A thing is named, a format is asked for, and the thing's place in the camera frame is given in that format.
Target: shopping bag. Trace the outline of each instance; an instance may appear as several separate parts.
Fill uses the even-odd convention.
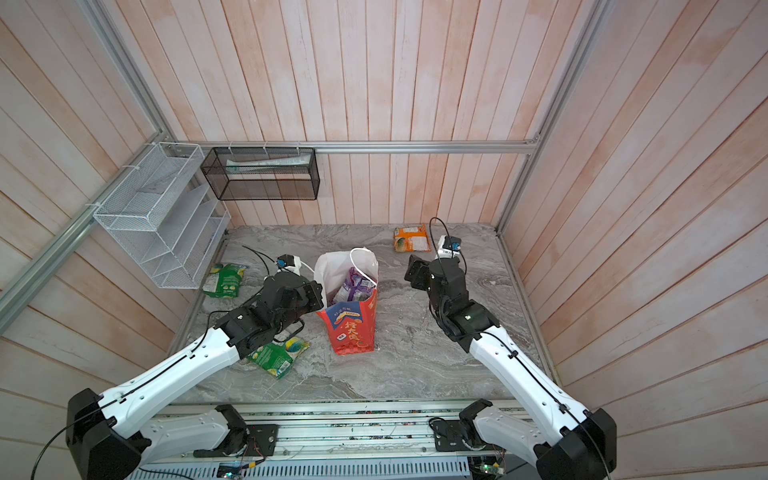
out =
[[[331,305],[352,267],[373,283],[371,296],[363,301],[342,301]],[[314,278],[323,286],[323,309],[317,314],[326,324],[333,351],[339,355],[372,352],[376,299],[379,295],[379,262],[376,255],[367,248],[324,253],[317,259]]]

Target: marble table surface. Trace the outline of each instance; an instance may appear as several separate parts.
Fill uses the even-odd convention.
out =
[[[336,355],[323,321],[310,313],[303,317],[306,328],[300,336],[312,346],[282,379],[276,380],[255,363],[244,359],[214,373],[174,403],[511,397],[480,362],[440,330],[427,310],[426,292],[412,289],[402,279],[409,253],[394,251],[394,227],[273,226],[240,227],[231,231],[222,261],[250,266],[240,288],[240,297],[206,298],[190,328],[190,341],[204,331],[209,312],[234,308],[261,286],[264,266],[242,245],[263,251],[272,258],[285,253],[298,255],[310,266],[314,266],[321,253],[368,247],[379,261],[376,350]],[[462,252],[468,258],[470,298],[496,315],[510,337],[540,364],[493,228],[480,224],[456,224],[449,228],[453,236],[462,238]],[[436,235],[440,234],[438,229],[435,226]],[[432,259],[434,254],[420,255]]]

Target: white cable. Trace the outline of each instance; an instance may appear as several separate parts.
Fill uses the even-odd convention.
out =
[[[306,268],[310,269],[310,272],[312,272],[312,275],[315,274],[315,270],[312,270],[312,267],[304,263],[304,260],[300,260],[301,264],[304,265]]]
[[[363,248],[363,247],[356,247],[356,248],[353,248],[353,249],[351,249],[351,250],[349,251],[349,259],[352,261],[352,266],[354,266],[354,267],[355,267],[355,270],[357,270],[358,272],[360,272],[360,274],[361,274],[361,275],[363,275],[363,276],[364,276],[366,279],[368,279],[368,281],[370,281],[371,283],[373,283],[373,286],[378,286],[378,285],[379,285],[379,283],[378,283],[378,282],[376,282],[376,281],[375,281],[373,278],[371,278],[370,276],[366,275],[366,273],[365,273],[365,272],[363,272],[361,269],[357,268],[357,265],[355,265],[355,259],[352,257],[352,252],[354,252],[355,250],[363,250],[363,251],[366,251],[366,252],[370,252],[371,250],[368,250],[367,248]]]

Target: aluminum frame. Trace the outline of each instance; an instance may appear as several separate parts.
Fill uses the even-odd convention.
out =
[[[313,148],[316,154],[532,154],[536,141],[232,141],[201,142],[212,147]]]

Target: wire shelf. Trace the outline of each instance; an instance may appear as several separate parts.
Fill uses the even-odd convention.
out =
[[[94,214],[161,288],[198,288],[229,224],[208,185],[188,187],[202,162],[199,145],[155,145]]]
[[[203,163],[200,145],[155,145],[94,214],[108,230],[155,231]]]

